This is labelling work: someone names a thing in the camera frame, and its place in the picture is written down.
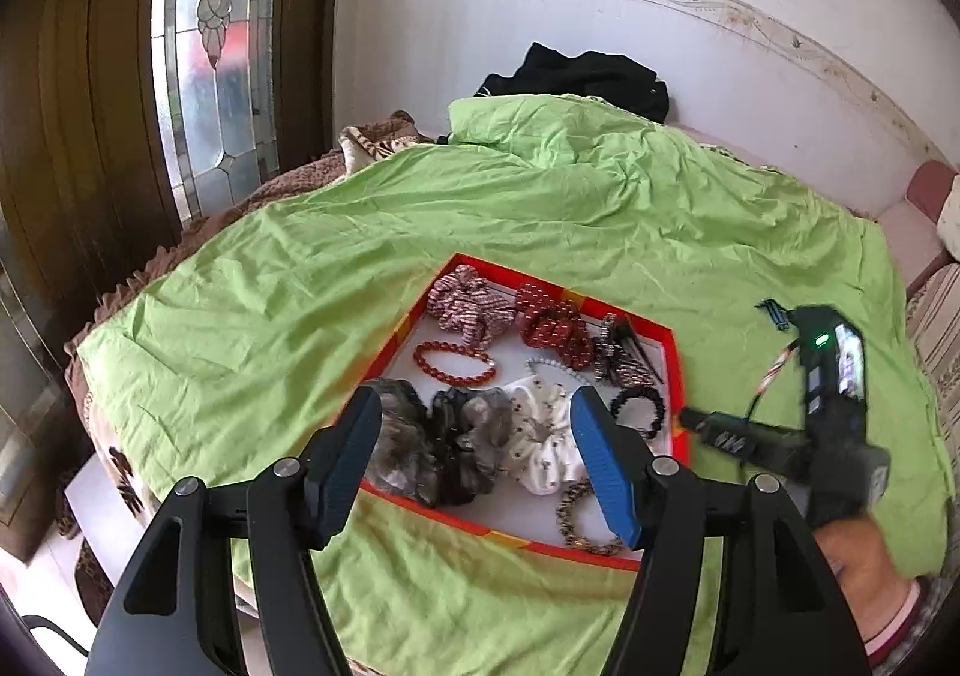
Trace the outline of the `right hand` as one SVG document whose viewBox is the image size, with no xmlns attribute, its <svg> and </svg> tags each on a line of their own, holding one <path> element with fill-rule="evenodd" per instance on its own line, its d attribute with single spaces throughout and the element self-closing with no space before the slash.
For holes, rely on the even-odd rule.
<svg viewBox="0 0 960 676">
<path fill-rule="evenodd" d="M 836 520 L 814 531 L 867 648 L 878 649 L 919 600 L 916 578 L 896 570 L 884 535 L 870 515 Z"/>
</svg>

